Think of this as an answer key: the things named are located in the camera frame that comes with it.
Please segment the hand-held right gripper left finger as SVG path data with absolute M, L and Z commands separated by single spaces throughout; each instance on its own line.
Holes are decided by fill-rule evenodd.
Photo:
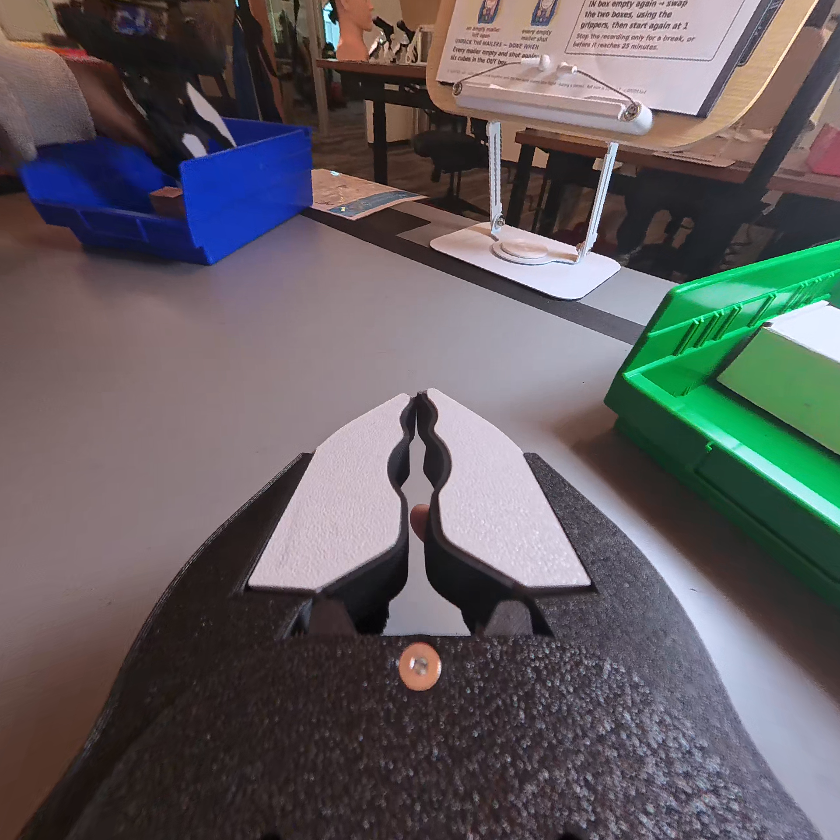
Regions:
M 400 393 L 318 446 L 248 578 L 258 592 L 324 596 L 379 633 L 408 575 L 414 398 Z

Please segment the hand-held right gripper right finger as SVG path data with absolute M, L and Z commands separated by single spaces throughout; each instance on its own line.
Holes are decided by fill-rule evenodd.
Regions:
M 417 432 L 433 488 L 429 583 L 472 634 L 551 634 L 538 600 L 588 592 L 592 578 L 525 453 L 435 388 L 417 395 Z

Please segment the blue plastic bin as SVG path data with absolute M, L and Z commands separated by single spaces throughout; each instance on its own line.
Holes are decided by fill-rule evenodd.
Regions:
M 46 146 L 19 177 L 39 215 L 89 248 L 210 266 L 312 204 L 312 131 L 226 119 L 237 146 L 184 161 L 185 217 L 150 194 L 175 181 L 141 149 L 99 137 Z

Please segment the green plastic bin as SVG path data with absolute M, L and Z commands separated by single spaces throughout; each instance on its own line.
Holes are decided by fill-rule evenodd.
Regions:
M 605 396 L 615 427 L 839 605 L 838 455 L 718 383 L 773 317 L 828 302 L 838 242 L 673 286 Z

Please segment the person's left forearm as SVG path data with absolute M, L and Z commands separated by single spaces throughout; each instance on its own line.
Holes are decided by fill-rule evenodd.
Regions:
M 16 167 L 42 146 L 96 138 L 91 112 L 65 59 L 50 49 L 1 44 L 1 159 Z

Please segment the white cardboard box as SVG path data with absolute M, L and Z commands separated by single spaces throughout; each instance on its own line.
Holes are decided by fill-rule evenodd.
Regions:
M 827 301 L 766 321 L 717 381 L 838 455 L 839 310 Z

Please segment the brown background desk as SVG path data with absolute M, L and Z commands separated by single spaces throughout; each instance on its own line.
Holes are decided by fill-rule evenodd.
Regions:
M 317 59 L 316 67 L 333 70 L 359 85 L 361 97 L 372 104 L 374 180 L 388 185 L 386 105 L 431 111 L 435 105 L 426 86 L 425 64 L 400 65 L 338 59 Z

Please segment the mannequin head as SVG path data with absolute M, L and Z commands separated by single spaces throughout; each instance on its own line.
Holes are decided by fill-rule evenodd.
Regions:
M 369 50 L 364 34 L 374 26 L 372 1 L 334 1 L 334 6 L 339 24 L 337 60 L 367 62 Z

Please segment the printed paper leaflet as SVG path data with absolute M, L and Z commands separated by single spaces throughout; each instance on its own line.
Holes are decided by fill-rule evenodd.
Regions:
M 424 194 L 327 169 L 311 171 L 311 189 L 312 209 L 353 221 L 400 203 L 427 198 Z

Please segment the black office chair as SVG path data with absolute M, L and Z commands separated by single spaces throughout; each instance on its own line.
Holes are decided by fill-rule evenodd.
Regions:
M 440 183 L 442 176 L 448 175 L 446 194 L 434 199 L 433 205 L 452 213 L 465 209 L 481 212 L 480 208 L 462 198 L 460 189 L 465 172 L 488 168 L 489 152 L 486 143 L 469 133 L 433 129 L 413 137 L 413 150 L 419 157 L 432 162 L 432 183 Z

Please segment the black tape strip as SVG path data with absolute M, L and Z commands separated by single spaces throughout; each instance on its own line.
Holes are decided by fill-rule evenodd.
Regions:
M 365 243 L 629 345 L 635 344 L 659 303 L 675 286 L 665 279 L 622 267 L 583 299 L 555 300 L 433 250 L 433 239 L 473 223 L 470 218 L 436 206 L 418 201 L 399 203 L 358 220 L 316 208 L 307 208 L 303 214 Z

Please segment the white document stand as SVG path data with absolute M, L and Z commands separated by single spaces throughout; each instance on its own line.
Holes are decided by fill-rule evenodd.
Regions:
M 490 220 L 436 238 L 432 248 L 563 301 L 582 299 L 619 270 L 614 259 L 593 251 L 619 145 L 670 152 L 732 126 L 759 99 L 816 8 L 813 1 L 780 2 L 751 55 L 735 69 L 717 102 L 701 117 L 652 110 L 615 88 L 611 97 L 577 98 L 564 91 L 532 92 L 477 85 L 473 80 L 485 75 L 483 70 L 454 85 L 438 82 L 438 65 L 455 3 L 441 2 L 438 9 L 427 63 L 427 89 L 434 105 L 442 110 L 486 121 Z M 505 121 L 605 144 L 591 219 L 580 244 L 567 245 L 520 230 L 518 223 L 509 219 L 512 211 L 503 210 L 501 124 Z

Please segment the long brown desk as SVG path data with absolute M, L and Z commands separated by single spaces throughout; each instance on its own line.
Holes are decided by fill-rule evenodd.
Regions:
M 756 162 L 740 156 L 729 167 L 619 150 L 618 161 L 638 171 L 635 177 L 614 175 L 610 184 L 626 207 L 616 254 L 626 256 L 630 267 L 695 280 L 730 267 L 727 253 L 745 224 L 772 230 L 770 242 L 752 261 L 837 241 L 838 174 L 815 173 L 804 164 L 791 175 L 782 172 L 798 134 L 779 125 Z M 659 256 L 643 256 L 648 227 L 659 211 L 667 211 L 676 224 L 689 219 L 692 228 L 679 248 L 661 245 Z

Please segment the printed instruction sheet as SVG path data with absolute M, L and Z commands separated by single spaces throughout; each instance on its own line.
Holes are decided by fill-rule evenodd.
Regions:
M 751 55 L 779 2 L 456 2 L 436 80 L 577 98 L 625 92 L 704 117 Z

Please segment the pink object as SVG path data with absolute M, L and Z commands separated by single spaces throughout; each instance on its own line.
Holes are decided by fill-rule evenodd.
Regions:
M 822 126 L 806 157 L 805 165 L 814 174 L 839 177 L 839 128 Z

